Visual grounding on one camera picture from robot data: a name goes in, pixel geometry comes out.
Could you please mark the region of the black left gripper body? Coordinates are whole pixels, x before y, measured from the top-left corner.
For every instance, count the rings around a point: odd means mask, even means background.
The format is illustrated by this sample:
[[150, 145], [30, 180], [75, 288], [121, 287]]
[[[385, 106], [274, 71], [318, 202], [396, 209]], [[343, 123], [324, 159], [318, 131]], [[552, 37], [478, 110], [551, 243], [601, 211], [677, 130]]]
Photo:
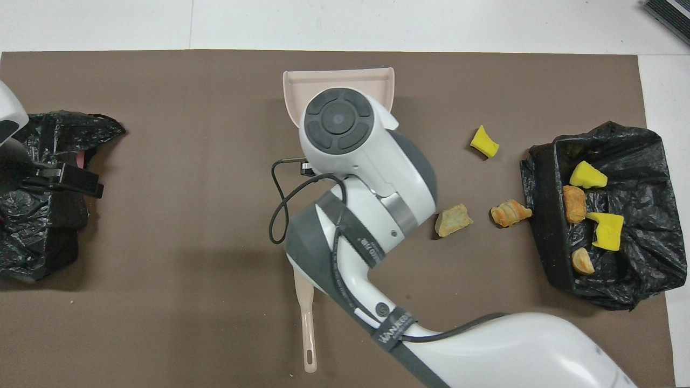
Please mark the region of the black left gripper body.
[[1, 189], [17, 189], [25, 179], [36, 175], [40, 168], [29, 157], [2, 156]]

